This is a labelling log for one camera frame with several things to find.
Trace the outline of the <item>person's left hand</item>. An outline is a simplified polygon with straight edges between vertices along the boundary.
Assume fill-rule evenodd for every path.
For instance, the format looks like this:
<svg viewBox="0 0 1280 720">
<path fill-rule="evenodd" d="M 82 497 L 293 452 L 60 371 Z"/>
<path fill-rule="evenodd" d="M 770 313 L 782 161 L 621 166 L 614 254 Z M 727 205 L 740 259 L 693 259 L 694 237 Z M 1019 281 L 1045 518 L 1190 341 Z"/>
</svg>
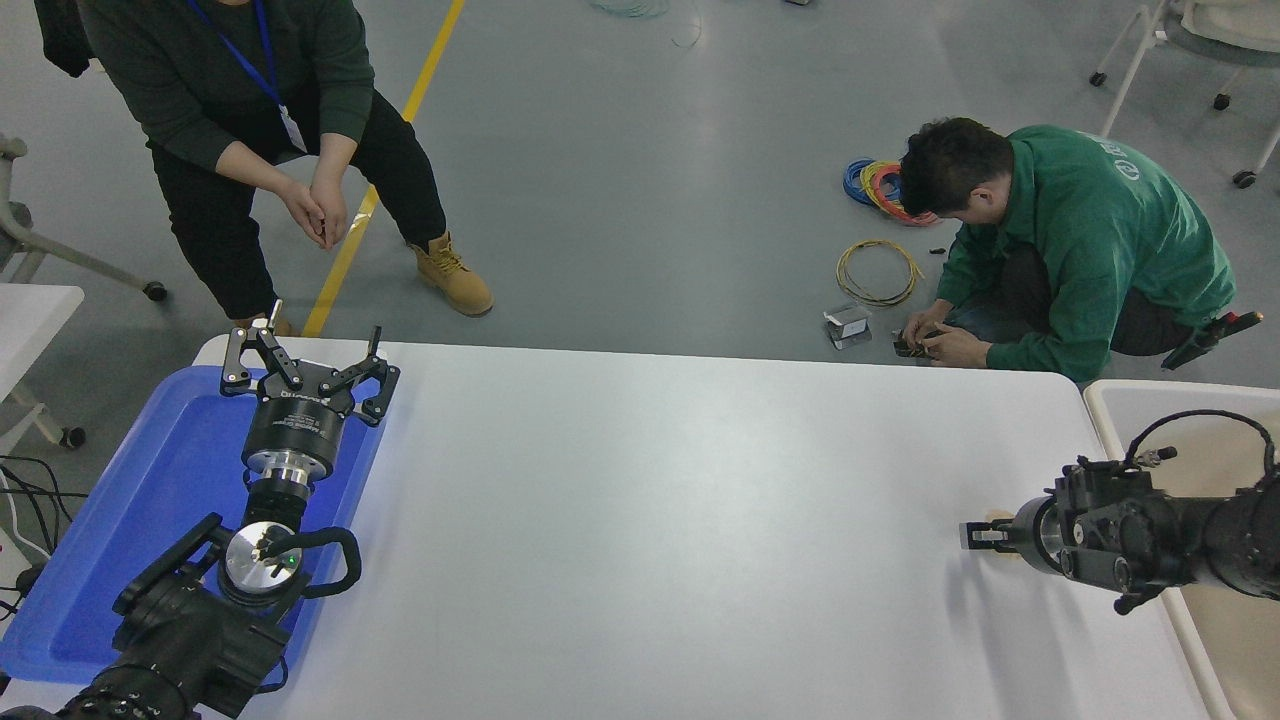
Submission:
<svg viewBox="0 0 1280 720">
<path fill-rule="evenodd" d="M 988 354 L 993 347 L 969 331 L 941 323 L 932 334 L 920 340 L 920 345 L 933 366 L 963 369 L 987 369 Z"/>
<path fill-rule="evenodd" d="M 308 210 L 308 223 L 319 247 L 334 249 L 348 228 L 348 208 L 342 190 L 346 167 L 332 167 L 317 161 L 310 184 L 314 206 Z"/>
</svg>

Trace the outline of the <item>person's right hand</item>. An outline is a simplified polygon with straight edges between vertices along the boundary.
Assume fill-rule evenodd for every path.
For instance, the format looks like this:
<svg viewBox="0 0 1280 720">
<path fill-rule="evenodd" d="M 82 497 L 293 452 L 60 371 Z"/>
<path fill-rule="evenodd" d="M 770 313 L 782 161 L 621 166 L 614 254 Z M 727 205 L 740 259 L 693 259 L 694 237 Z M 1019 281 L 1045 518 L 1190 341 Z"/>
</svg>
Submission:
<svg viewBox="0 0 1280 720">
<path fill-rule="evenodd" d="M 916 347 L 931 332 L 937 331 L 937 325 L 945 322 L 954 307 L 948 300 L 937 299 L 927 309 L 913 313 L 902 329 L 902 340 L 909 347 Z"/>
<path fill-rule="evenodd" d="M 314 200 L 310 187 L 297 179 L 285 179 L 274 193 L 306 237 L 320 249 L 328 250 L 330 245 L 326 240 L 324 211 Z"/>
</svg>

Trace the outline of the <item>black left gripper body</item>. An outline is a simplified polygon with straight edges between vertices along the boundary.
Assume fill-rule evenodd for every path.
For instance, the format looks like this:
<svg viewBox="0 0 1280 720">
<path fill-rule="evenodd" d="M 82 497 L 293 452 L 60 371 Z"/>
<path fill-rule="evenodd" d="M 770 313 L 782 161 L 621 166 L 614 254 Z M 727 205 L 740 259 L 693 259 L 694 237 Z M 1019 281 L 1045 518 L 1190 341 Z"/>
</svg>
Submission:
<svg viewBox="0 0 1280 720">
<path fill-rule="evenodd" d="M 310 475 L 330 475 L 346 416 L 355 406 L 351 391 L 324 396 L 317 382 L 306 380 L 302 389 L 289 389 L 283 379 L 265 375 L 259 379 L 257 396 L 243 464 L 264 474 L 270 461 L 289 454 Z"/>
</svg>

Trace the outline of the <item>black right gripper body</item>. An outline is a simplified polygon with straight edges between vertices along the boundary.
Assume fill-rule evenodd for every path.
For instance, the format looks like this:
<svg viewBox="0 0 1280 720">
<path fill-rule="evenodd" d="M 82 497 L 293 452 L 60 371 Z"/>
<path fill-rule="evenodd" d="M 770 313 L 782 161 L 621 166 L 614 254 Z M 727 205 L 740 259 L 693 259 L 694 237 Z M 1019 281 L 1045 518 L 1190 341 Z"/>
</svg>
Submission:
<svg viewBox="0 0 1280 720">
<path fill-rule="evenodd" d="M 1041 520 L 1050 506 L 1048 497 L 1038 497 L 1024 503 L 1007 529 L 1009 543 L 1016 553 L 1037 571 L 1048 573 L 1050 561 L 1041 542 Z"/>
</svg>

